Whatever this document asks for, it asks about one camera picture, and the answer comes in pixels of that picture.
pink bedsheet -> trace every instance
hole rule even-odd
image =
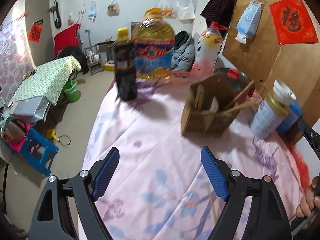
[[[114,86],[97,115],[84,169],[103,159],[111,147],[120,162],[97,209],[114,239],[207,240],[224,202],[215,195],[201,165],[200,152],[208,146],[231,169],[260,179],[270,175],[289,218],[302,196],[296,163],[276,133],[259,140],[241,111],[221,138],[182,137],[180,117],[188,93],[187,81],[139,82],[138,98],[115,102]],[[214,215],[207,185],[214,200]],[[234,239],[241,239],[250,210],[247,198]],[[79,220],[79,237],[86,239]]]

floor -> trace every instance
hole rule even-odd
[[[81,98],[68,104],[64,113],[52,113],[60,116],[56,126],[57,135],[67,134],[71,138],[68,148],[60,148],[51,165],[51,174],[58,178],[70,178],[81,171],[84,153],[100,104],[114,78],[113,72],[104,71],[93,76],[89,74],[77,77]],[[37,170],[17,157],[11,156],[6,186],[7,214],[18,229],[29,231],[36,202],[47,181]],[[77,211],[73,198],[69,198],[71,214],[77,229]]]

white bowl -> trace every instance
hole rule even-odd
[[[297,99],[292,90],[279,79],[276,79],[274,83],[273,92],[275,94],[275,99],[285,106],[289,106]]]
[[[96,54],[96,55],[94,55],[94,56],[92,57],[92,59],[93,59],[94,61],[97,61],[97,60],[100,59],[100,55],[99,55],[99,54]]]

blue stool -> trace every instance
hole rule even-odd
[[[40,160],[38,160],[31,154],[32,147],[36,147],[37,145],[41,145],[42,147],[44,147],[44,152],[42,153]],[[20,154],[32,167],[48,177],[50,176],[51,171],[46,168],[46,162],[48,161],[51,152],[56,155],[58,151],[59,148],[56,147],[51,141],[41,136],[33,128],[30,128],[27,133],[26,141],[23,143],[20,149]]]

green bucket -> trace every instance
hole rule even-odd
[[[81,96],[80,91],[77,89],[76,80],[68,80],[62,91],[70,103],[78,101]]]

